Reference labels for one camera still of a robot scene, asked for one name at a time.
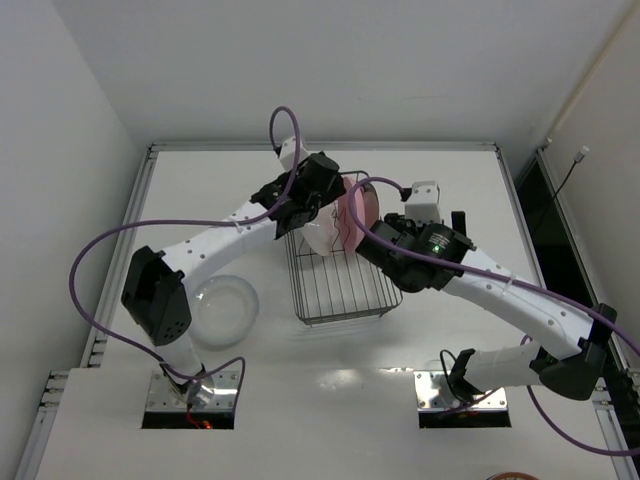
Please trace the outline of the clear glass plate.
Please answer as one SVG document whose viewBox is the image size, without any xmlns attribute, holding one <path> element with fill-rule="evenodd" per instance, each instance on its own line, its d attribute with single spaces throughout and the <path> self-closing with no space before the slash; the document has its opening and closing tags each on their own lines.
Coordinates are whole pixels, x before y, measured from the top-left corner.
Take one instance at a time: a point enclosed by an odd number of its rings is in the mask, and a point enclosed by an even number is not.
<svg viewBox="0 0 640 480">
<path fill-rule="evenodd" d="M 321 208 L 316 218 L 302 227 L 303 239 L 321 257 L 343 249 L 348 233 L 344 211 L 337 202 Z"/>
<path fill-rule="evenodd" d="M 245 279 L 220 275 L 196 289 L 190 306 L 191 338 L 209 350 L 222 350 L 240 343 L 249 334 L 259 313 L 259 298 Z"/>
</svg>

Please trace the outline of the pink plastic plate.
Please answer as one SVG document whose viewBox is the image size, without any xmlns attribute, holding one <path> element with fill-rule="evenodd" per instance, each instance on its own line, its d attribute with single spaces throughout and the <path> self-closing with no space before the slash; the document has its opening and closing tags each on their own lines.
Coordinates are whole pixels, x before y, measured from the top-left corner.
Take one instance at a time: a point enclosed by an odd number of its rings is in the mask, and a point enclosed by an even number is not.
<svg viewBox="0 0 640 480">
<path fill-rule="evenodd" d="M 364 232 L 356 225 L 355 222 L 355 218 L 357 218 L 363 225 L 365 225 L 365 211 L 361 191 L 362 186 L 353 194 L 353 201 L 350 201 L 348 193 L 354 188 L 356 179 L 351 176 L 344 176 L 343 184 L 346 193 L 338 199 L 338 206 L 344 211 L 345 223 L 349 229 L 343 249 L 347 253 L 352 253 L 365 238 Z"/>
</svg>

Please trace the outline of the blue rimmed white plate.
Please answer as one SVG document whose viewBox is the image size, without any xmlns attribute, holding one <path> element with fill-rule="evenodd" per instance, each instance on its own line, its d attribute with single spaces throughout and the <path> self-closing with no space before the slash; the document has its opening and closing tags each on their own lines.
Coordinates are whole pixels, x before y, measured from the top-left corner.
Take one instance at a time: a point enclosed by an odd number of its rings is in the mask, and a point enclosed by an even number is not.
<svg viewBox="0 0 640 480">
<path fill-rule="evenodd" d="M 379 199 L 375 187 L 372 183 L 367 183 L 361 187 L 362 198 L 365 211 L 365 226 L 370 229 L 379 219 Z"/>
</svg>

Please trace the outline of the wire dish rack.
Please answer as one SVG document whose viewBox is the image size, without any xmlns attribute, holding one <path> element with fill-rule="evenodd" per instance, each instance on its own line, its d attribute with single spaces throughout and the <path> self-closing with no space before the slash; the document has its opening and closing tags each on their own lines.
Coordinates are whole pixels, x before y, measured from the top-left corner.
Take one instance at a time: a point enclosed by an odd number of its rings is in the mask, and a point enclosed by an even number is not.
<svg viewBox="0 0 640 480">
<path fill-rule="evenodd" d="M 317 220 L 330 219 L 331 248 L 316 252 L 301 229 L 286 235 L 286 253 L 296 317 L 307 326 L 382 316 L 397 308 L 402 292 L 381 270 L 343 248 L 341 225 L 346 213 L 337 201 Z"/>
</svg>

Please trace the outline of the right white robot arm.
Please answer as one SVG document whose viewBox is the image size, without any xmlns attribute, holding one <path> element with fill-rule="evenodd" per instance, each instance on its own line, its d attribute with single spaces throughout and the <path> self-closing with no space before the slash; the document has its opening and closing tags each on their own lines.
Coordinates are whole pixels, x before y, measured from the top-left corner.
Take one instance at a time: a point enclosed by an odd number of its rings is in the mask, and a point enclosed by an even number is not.
<svg viewBox="0 0 640 480">
<path fill-rule="evenodd" d="M 444 369 L 443 394 L 471 402 L 487 391 L 542 385 L 571 400 L 591 396 L 602 375 L 611 331 L 590 312 L 522 287 L 522 280 L 479 249 L 466 232 L 466 214 L 444 223 L 439 187 L 417 182 L 403 190 L 403 213 L 370 226 L 357 253 L 405 293 L 433 289 L 467 300 L 530 336 L 523 346 L 461 351 Z"/>
</svg>

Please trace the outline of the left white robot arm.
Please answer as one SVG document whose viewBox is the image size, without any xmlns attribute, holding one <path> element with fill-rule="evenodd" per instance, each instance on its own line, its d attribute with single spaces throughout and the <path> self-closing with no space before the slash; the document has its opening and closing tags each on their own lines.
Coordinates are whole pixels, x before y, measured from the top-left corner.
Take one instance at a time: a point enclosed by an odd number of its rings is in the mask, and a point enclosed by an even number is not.
<svg viewBox="0 0 640 480">
<path fill-rule="evenodd" d="M 197 289 L 231 261 L 313 221 L 345 192 L 339 165 L 323 152 L 311 153 L 262 186 L 222 226 L 133 254 L 121 303 L 146 333 L 179 398 L 194 395 L 207 380 L 188 333 Z"/>
</svg>

